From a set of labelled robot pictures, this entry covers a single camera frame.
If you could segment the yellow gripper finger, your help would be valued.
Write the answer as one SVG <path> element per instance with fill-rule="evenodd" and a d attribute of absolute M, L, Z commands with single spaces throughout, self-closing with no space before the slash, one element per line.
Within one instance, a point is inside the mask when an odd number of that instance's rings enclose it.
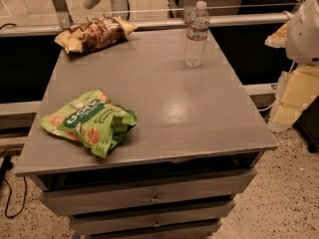
<path fill-rule="evenodd" d="M 286 35 L 289 24 L 289 21 L 284 23 L 276 32 L 266 38 L 264 44 L 271 48 L 285 48 Z"/>
<path fill-rule="evenodd" d="M 291 128 L 318 96 L 318 66 L 298 65 L 292 73 L 283 72 L 278 79 L 269 128 Z"/>

